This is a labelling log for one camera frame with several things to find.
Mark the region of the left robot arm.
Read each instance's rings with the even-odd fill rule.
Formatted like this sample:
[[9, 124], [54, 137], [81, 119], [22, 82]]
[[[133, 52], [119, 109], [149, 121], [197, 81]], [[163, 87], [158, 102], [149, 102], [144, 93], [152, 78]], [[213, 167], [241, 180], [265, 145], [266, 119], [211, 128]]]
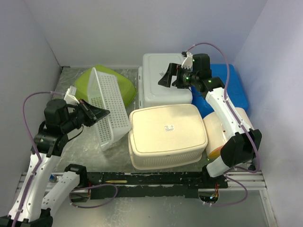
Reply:
[[2, 227], [50, 227], [53, 216], [63, 200], [74, 189], [89, 184], [87, 169], [70, 164], [53, 189], [45, 195], [50, 175], [60, 160], [63, 148], [70, 141], [68, 133], [91, 127], [110, 114], [109, 110], [94, 107], [84, 100], [76, 105], [63, 99], [47, 103], [45, 121], [33, 138], [30, 165], [18, 198], [9, 214], [1, 217]]

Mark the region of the white basket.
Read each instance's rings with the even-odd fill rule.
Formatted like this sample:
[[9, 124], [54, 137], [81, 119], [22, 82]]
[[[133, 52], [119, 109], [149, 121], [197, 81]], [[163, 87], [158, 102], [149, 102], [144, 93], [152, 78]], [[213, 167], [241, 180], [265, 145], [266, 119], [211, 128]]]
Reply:
[[89, 104], [110, 111], [94, 127], [102, 151], [118, 142], [131, 129], [116, 76], [91, 69], [87, 97]]

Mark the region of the large white plastic container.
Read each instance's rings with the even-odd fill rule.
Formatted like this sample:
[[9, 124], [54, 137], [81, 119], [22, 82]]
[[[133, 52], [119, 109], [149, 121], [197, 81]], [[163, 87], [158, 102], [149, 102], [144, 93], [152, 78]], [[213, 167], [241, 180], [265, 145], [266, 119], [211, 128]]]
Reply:
[[147, 53], [143, 56], [143, 65], [138, 69], [139, 108], [191, 104], [191, 91], [158, 85], [169, 64], [181, 64], [183, 59], [180, 53]]

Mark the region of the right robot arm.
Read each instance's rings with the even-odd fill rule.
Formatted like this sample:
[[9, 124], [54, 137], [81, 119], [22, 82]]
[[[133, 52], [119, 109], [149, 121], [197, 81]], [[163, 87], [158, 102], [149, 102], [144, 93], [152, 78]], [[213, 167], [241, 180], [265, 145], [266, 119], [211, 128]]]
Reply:
[[220, 148], [219, 157], [206, 166], [207, 173], [201, 176], [201, 184], [211, 188], [217, 183], [217, 177], [254, 158], [259, 170], [260, 130], [253, 129], [236, 110], [227, 95], [228, 83], [212, 76], [207, 54], [183, 52], [182, 55], [185, 58], [182, 64], [170, 63], [158, 85], [178, 89], [194, 87], [214, 110], [227, 140]]

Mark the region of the blue plastic container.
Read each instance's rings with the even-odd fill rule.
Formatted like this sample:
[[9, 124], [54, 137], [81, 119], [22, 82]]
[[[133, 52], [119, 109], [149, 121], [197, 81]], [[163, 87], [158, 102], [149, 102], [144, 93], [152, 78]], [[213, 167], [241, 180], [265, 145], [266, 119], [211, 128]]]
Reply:
[[[240, 107], [245, 111], [249, 108], [249, 103], [247, 101], [244, 89], [241, 84], [241, 80], [234, 68], [233, 65], [229, 65], [230, 67], [230, 79], [227, 89], [227, 95], [232, 100], [232, 103], [235, 107]], [[211, 64], [212, 76], [219, 77], [222, 82], [226, 82], [227, 79], [227, 68], [225, 64]], [[198, 91], [192, 87], [191, 88], [193, 93], [192, 104], [195, 105], [201, 116], [204, 118], [208, 114], [212, 113], [214, 110], [213, 108], [201, 97]]]

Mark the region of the green basket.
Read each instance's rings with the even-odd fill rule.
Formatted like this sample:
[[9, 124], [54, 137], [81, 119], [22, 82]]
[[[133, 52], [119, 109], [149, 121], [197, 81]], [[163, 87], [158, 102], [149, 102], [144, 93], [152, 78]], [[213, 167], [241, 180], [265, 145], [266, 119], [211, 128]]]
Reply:
[[[118, 72], [115, 72], [114, 70], [107, 68], [103, 65], [95, 65], [94, 68], [99, 72], [104, 72], [116, 76], [124, 105], [125, 107], [128, 107], [136, 96], [136, 89], [134, 84]], [[86, 102], [89, 101], [87, 96], [87, 87], [91, 70], [92, 68], [82, 73], [74, 83], [74, 86], [77, 88], [75, 95], [76, 98], [83, 99]]]

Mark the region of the cream perforated laundry basket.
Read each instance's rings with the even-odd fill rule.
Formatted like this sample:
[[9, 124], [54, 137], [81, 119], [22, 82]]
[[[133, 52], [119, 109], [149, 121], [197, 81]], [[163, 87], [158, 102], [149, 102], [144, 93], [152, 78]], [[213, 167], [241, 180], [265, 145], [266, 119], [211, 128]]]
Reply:
[[138, 170], [195, 163], [208, 144], [202, 116], [192, 104], [137, 109], [130, 113], [129, 120], [129, 153]]

